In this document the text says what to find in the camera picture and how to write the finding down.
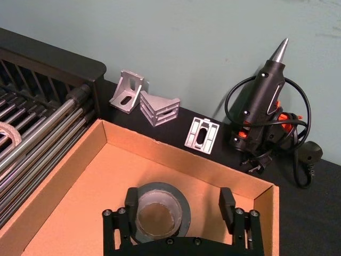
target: black power cord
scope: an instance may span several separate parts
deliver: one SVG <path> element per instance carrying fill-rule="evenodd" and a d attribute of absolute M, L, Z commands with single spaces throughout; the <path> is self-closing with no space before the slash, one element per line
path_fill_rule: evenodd
<path fill-rule="evenodd" d="M 307 177 L 307 181 L 306 183 L 301 183 L 301 181 L 299 180 L 298 177 L 298 156 L 297 156 L 297 149 L 305 142 L 305 140 L 307 139 L 309 132 L 310 132 L 310 127 L 311 127 L 311 109 L 310 109 L 310 104 L 308 101 L 307 96 L 305 95 L 304 91 L 302 90 L 301 87 L 299 87 L 298 84 L 296 84 L 294 81 L 285 78 L 285 82 L 290 84 L 292 87 L 294 87 L 296 89 L 296 91 L 298 91 L 298 93 L 302 96 L 305 106 L 306 106 L 306 110 L 307 110 L 307 122 L 301 121 L 297 119 L 297 116 L 295 114 L 291 114 L 291 116 L 293 117 L 292 119 L 287 119 L 287 120 L 277 120 L 277 121 L 268 121 L 268 122 L 263 122 L 263 123 L 256 123 L 256 124 L 244 124 L 244 123 L 239 123 L 237 121 L 235 121 L 230 113 L 229 113 L 229 101 L 233 95 L 233 93 L 240 88 L 241 86 L 245 85 L 246 83 L 249 83 L 251 81 L 253 81 L 256 78 L 256 76 L 252 76 L 249 78 L 244 79 L 243 81 L 241 81 L 240 83 L 238 83 L 237 85 L 235 85 L 230 92 L 227 94 L 226 96 L 226 100 L 225 100 L 225 113 L 227 118 L 234 123 L 235 125 L 241 126 L 241 127 L 260 127 L 260 126 L 270 126 L 270 125 L 282 125 L 282 124 L 291 124 L 293 125 L 291 130 L 289 131 L 289 133 L 282 138 L 280 141 L 278 141 L 277 143 L 275 143 L 274 147 L 266 150 L 264 153 L 262 153 L 259 156 L 254 156 L 253 159 L 257 160 L 260 159 L 264 156 L 268 156 L 272 153 L 272 151 L 274 150 L 274 148 L 280 146 L 282 143 L 284 143 L 284 141 L 286 141 L 289 138 L 293 139 L 292 142 L 292 146 L 286 150 L 286 153 L 293 153 L 294 154 L 294 179 L 295 182 L 297 183 L 297 185 L 300 188 L 308 188 L 311 185 L 312 182 L 312 178 L 313 178 L 313 172 L 312 171 L 305 171 L 305 175 Z M 297 133 L 297 126 L 298 125 L 302 125 L 304 126 L 304 130 L 298 134 Z"/>

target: open cardboard box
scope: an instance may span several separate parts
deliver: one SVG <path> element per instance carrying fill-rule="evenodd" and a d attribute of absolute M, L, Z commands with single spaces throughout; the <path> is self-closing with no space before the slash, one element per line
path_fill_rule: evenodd
<path fill-rule="evenodd" d="M 237 207 L 261 213 L 265 255 L 279 254 L 278 187 L 97 120 L 0 230 L 0 255 L 103 255 L 102 211 L 155 181 L 188 200 L 188 236 L 229 244 L 218 199 L 220 187 L 231 188 Z"/>

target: metal bracket slot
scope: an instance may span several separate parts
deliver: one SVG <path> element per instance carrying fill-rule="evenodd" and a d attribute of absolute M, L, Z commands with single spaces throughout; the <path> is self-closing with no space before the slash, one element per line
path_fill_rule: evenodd
<path fill-rule="evenodd" d="M 110 104 L 129 114 L 139 104 L 140 91 L 144 87 L 144 77 L 130 71 L 122 70 L 121 79 Z"/>
<path fill-rule="evenodd" d="M 180 99 L 173 100 L 152 96 L 145 91 L 141 92 L 140 108 L 149 123 L 155 127 L 177 117 Z"/>
<path fill-rule="evenodd" d="M 188 132 L 185 146 L 211 154 L 218 129 L 219 125 L 212 123 L 209 119 L 195 117 Z"/>

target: metal rod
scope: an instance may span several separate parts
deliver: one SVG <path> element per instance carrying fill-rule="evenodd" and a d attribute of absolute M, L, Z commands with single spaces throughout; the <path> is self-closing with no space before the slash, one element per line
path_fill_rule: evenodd
<path fill-rule="evenodd" d="M 79 108 L 72 115 L 67 117 L 61 125 L 57 126 L 45 139 L 43 139 L 14 169 L 7 175 L 2 175 L 0 177 L 0 197 L 3 196 L 29 168 L 31 168 L 31 166 L 65 133 L 82 113 L 83 109 Z"/>
<path fill-rule="evenodd" d="M 0 214 L 7 208 L 7 206 L 28 186 L 30 181 L 44 168 L 54 157 L 60 152 L 69 140 L 86 124 L 86 121 L 82 118 L 75 125 L 73 125 L 53 145 L 44 155 L 41 157 L 31 168 L 27 171 L 22 178 L 16 183 L 11 190 L 0 200 Z"/>
<path fill-rule="evenodd" d="M 46 117 L 45 116 L 42 116 L 36 123 L 34 123 L 34 125 L 32 125 L 23 135 L 21 135 L 21 139 L 23 140 L 23 139 L 25 139 L 33 130 L 35 130 L 37 127 L 39 127 L 42 123 L 43 123 L 43 121 L 45 121 L 46 120 Z M 5 148 L 1 153 L 0 153 L 0 161 L 2 161 L 11 151 L 12 151 L 13 149 L 11 148 L 11 147 L 7 147 L 7 148 Z"/>
<path fill-rule="evenodd" d="M 34 118 L 36 118 L 37 114 L 35 112 L 32 112 L 29 114 L 23 121 L 21 121 L 17 126 L 15 127 L 18 131 L 20 131 L 23 127 L 28 125 Z"/>
<path fill-rule="evenodd" d="M 26 113 L 26 109 L 21 108 L 19 109 L 19 111 L 15 112 L 13 116 L 11 116 L 10 118 L 8 118 L 5 123 L 11 124 L 13 123 L 15 120 L 17 120 L 18 118 L 20 118 L 23 114 Z"/>
<path fill-rule="evenodd" d="M 22 139 L 25 139 L 28 135 L 30 135 L 35 129 L 37 129 L 39 126 L 41 126 L 42 123 L 45 122 L 45 120 L 47 119 L 46 116 L 42 116 L 41 118 L 39 118 L 38 121 L 36 121 L 34 123 L 34 125 L 32 125 L 29 129 L 26 130 L 26 132 L 24 132 L 22 135 L 21 135 L 21 138 Z"/>
<path fill-rule="evenodd" d="M 1 162 L 0 175 L 7 168 L 15 163 L 23 154 L 30 151 L 49 131 L 54 128 L 57 123 L 62 120 L 65 115 L 74 109 L 76 102 L 74 99 L 67 100 L 59 109 L 57 109 L 40 127 L 27 136 L 19 145 L 17 145 Z"/>
<path fill-rule="evenodd" d="M 7 116 L 10 112 L 12 112 L 15 109 L 16 109 L 15 105 L 10 104 L 7 108 L 5 108 L 4 110 L 2 110 L 0 112 L 0 119 L 4 118 L 5 116 Z"/>
<path fill-rule="evenodd" d="M 86 128 L 80 130 L 72 140 L 62 149 L 62 151 L 51 160 L 50 163 L 40 172 L 36 179 L 32 182 L 28 189 L 24 193 L 20 194 L 15 201 L 9 205 L 4 214 L 0 215 L 0 229 L 7 223 L 7 221 L 13 216 L 13 214 L 20 208 L 20 206 L 27 200 L 32 192 L 39 186 L 39 184 L 45 179 L 45 177 L 54 169 L 57 163 L 64 157 L 64 155 L 73 147 L 78 139 L 85 133 Z"/>

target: metal plate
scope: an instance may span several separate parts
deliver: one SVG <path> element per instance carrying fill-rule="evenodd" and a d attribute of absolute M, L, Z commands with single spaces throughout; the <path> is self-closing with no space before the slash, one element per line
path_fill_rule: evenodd
<path fill-rule="evenodd" d="M 218 129 L 219 125 L 212 123 L 209 119 L 195 117 L 193 119 L 190 131 L 188 132 L 185 146 L 206 154 L 211 154 Z M 198 142 L 200 130 L 206 133 L 202 143 L 201 141 Z"/>

